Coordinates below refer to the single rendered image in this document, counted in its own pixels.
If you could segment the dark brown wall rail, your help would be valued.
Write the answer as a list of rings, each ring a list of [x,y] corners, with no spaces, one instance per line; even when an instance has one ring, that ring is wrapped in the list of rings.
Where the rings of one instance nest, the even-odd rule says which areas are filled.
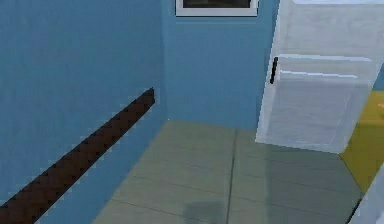
[[[34,224],[155,104],[153,87],[0,206],[0,224]]]

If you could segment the white room door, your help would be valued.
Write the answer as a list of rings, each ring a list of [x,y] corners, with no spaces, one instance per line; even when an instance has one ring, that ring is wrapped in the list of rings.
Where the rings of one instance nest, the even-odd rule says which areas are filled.
[[[384,0],[280,0],[256,142],[342,152],[383,64]]]

